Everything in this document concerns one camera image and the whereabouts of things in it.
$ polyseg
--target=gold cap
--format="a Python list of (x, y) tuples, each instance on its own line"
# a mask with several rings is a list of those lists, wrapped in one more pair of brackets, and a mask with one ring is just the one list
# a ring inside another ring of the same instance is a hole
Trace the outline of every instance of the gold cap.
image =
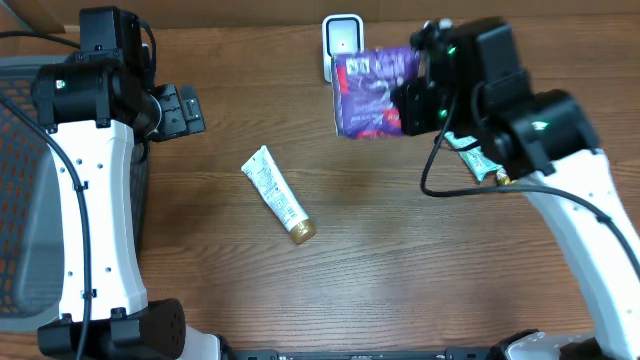
[(315, 234), (316, 227), (309, 219), (300, 221), (298, 225), (294, 226), (291, 228), (291, 231), (289, 231), (289, 235), (291, 235), (293, 241), (298, 245), (311, 239)]

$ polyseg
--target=white tube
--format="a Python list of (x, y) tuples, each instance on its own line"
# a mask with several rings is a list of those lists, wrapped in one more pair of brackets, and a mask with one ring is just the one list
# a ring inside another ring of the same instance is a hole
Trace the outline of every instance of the white tube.
[(242, 165), (242, 172), (249, 177), (296, 244), (302, 244), (316, 234), (315, 226), (298, 204), (265, 145)]

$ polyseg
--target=gray plastic bin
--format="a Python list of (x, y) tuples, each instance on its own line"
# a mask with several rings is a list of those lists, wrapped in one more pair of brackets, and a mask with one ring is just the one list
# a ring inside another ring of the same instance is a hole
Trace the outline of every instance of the gray plastic bin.
[[(31, 83), (61, 56), (0, 59), (0, 92), (31, 118)], [(133, 158), (141, 156), (141, 146)], [(139, 246), (149, 162), (131, 165), (131, 207)], [(54, 320), (62, 294), (64, 248), (60, 195), (47, 145), (0, 105), (0, 331), (33, 331)]]

